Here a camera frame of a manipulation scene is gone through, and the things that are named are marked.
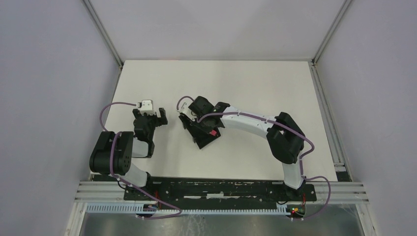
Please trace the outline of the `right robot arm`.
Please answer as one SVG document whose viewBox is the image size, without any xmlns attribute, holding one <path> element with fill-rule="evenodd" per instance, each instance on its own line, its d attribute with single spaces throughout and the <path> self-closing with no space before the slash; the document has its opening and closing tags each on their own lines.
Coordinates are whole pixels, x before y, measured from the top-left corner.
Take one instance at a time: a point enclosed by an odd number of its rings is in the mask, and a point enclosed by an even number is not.
<svg viewBox="0 0 417 236">
<path fill-rule="evenodd" d="M 238 129 L 266 139 L 272 156 L 282 164 L 285 197 L 296 201 L 304 194 L 301 151 L 308 139 L 288 113 L 262 116 L 229 103 L 213 105 L 202 96 L 190 102 L 180 100 L 177 111 L 184 129 L 200 149 L 219 138 L 221 128 Z"/>
</svg>

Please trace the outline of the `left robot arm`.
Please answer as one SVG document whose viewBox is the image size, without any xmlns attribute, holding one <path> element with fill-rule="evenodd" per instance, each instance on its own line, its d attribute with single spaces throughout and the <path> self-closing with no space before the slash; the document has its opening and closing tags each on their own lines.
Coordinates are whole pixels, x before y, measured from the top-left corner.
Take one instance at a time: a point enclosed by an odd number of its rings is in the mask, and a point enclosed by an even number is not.
<svg viewBox="0 0 417 236">
<path fill-rule="evenodd" d="M 127 185 L 136 186 L 135 193 L 142 200 L 154 196 L 154 186 L 147 183 L 150 174 L 132 164 L 134 141 L 146 144 L 144 158 L 151 158 L 154 152 L 153 137 L 157 127 L 167 125 L 164 108 L 159 108 L 160 115 L 154 110 L 133 109 L 133 131 L 101 132 L 89 159 L 89 168 L 94 173 L 109 175 Z"/>
</svg>

